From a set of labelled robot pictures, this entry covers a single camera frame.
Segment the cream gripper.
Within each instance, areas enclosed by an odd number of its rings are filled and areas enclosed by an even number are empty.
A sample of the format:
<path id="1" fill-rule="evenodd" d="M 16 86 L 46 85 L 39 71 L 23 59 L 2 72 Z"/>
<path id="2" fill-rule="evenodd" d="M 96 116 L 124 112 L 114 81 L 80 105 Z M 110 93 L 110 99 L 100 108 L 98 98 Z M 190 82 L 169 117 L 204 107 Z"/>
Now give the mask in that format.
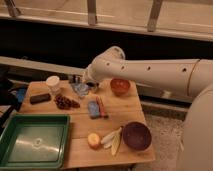
<path id="1" fill-rule="evenodd" d="M 85 83 L 99 83 L 99 77 L 97 73 L 92 69 L 91 66 L 88 66 L 83 73 L 83 81 Z"/>

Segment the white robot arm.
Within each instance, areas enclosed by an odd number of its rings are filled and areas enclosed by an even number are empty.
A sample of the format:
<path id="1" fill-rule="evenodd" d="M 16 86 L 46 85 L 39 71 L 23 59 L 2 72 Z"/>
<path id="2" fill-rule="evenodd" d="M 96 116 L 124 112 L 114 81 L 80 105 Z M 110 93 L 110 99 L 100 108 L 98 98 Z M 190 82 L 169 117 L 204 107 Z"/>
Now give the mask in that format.
<path id="1" fill-rule="evenodd" d="M 112 46 L 96 56 L 83 74 L 84 82 L 94 84 L 107 78 L 197 97 L 213 91 L 213 60 L 126 60 L 124 51 Z"/>

